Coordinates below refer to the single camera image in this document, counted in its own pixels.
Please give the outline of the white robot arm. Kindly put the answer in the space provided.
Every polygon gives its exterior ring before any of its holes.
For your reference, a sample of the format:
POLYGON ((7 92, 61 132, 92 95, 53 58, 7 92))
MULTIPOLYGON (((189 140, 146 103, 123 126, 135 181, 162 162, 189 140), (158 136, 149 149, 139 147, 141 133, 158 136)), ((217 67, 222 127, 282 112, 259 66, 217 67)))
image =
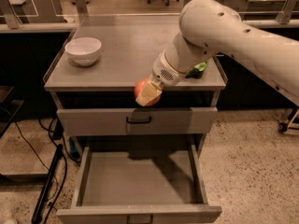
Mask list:
POLYGON ((245 24, 214 0, 192 0, 181 10, 178 33, 155 60, 136 95, 155 104, 164 88, 177 85, 197 64, 223 53, 299 105, 299 42, 245 24))

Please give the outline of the wheeled robot base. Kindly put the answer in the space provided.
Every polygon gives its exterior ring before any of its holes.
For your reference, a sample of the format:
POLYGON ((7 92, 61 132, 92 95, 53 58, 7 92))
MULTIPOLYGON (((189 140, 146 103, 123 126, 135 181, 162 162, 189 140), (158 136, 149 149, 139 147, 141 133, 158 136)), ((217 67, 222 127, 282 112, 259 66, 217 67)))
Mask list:
POLYGON ((293 129, 294 123, 299 123, 299 107, 292 110, 286 121, 280 121, 278 123, 278 131, 280 133, 285 133, 289 129, 293 129))

